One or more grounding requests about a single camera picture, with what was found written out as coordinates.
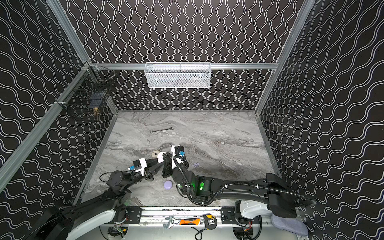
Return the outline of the purple round charging case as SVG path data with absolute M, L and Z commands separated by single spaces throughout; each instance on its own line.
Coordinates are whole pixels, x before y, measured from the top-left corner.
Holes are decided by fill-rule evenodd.
M 168 180 L 168 181 L 164 182 L 164 188 L 166 190 L 170 190 L 172 187 L 173 187 L 173 182 L 172 181 Z

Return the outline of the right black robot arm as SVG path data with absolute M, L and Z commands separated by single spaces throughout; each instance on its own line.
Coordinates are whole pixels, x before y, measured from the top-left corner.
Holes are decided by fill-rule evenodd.
M 294 193 L 283 179 L 266 174 L 264 179 L 230 181 L 196 176 L 188 171 L 183 156 L 163 154 L 166 176 L 171 176 L 179 194 L 197 206 L 209 206 L 216 200 L 234 199 L 254 201 L 266 205 L 267 210 L 283 218 L 296 218 L 297 207 L 314 207 L 314 199 Z

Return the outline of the adjustable wrench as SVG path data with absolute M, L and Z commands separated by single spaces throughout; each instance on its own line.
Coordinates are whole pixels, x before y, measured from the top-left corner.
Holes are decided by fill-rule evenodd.
M 168 230 L 174 225 L 178 225 L 179 222 L 174 216 L 166 217 L 165 218 L 165 223 L 163 224 L 163 227 Z

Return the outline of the cream earbud charging case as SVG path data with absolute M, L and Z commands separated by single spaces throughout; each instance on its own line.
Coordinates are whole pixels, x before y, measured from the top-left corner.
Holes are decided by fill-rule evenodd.
M 151 153 L 152 158 L 157 158 L 158 155 L 159 155 L 159 153 L 160 153 L 160 151 L 153 151 L 153 152 Z

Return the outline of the yellow black tape measure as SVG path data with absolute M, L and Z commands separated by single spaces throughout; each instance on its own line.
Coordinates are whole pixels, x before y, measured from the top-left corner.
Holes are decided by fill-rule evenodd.
M 211 214 L 203 215 L 203 219 L 206 230 L 214 230 L 218 225 L 217 218 Z

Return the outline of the grey cloth pad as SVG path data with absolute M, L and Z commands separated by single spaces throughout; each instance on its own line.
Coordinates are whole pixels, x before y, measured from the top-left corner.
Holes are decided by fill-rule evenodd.
M 274 227 L 296 234 L 302 237 L 307 237 L 309 234 L 306 225 L 297 219 L 288 219 L 272 215 L 271 221 Z

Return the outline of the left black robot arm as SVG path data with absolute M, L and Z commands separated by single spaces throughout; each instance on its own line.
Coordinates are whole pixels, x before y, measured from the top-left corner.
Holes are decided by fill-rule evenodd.
M 113 220 L 116 212 L 124 208 L 124 203 L 131 195 L 129 187 L 141 182 L 152 181 L 164 165 L 156 159 L 145 160 L 139 170 L 111 172 L 107 185 L 101 195 L 86 202 L 63 209 L 48 208 L 35 223 L 24 240 L 69 240 L 76 239 L 82 231 L 90 231 L 91 224 L 99 221 L 97 226 Z

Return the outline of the white round charging case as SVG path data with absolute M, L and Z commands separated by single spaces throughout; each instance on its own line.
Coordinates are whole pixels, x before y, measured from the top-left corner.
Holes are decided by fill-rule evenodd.
M 163 163 L 166 157 L 167 157 L 166 152 L 160 152 L 158 154 L 158 163 Z

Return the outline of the steel combination wrench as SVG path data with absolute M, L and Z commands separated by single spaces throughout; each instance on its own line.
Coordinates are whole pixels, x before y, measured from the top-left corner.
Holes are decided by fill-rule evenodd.
M 160 130 L 150 130 L 150 133 L 156 133 L 156 132 L 162 132 L 162 131 L 168 131 L 168 130 L 174 130 L 175 128 L 174 127 L 169 127 L 169 128 L 166 128 L 166 129 L 160 129 Z

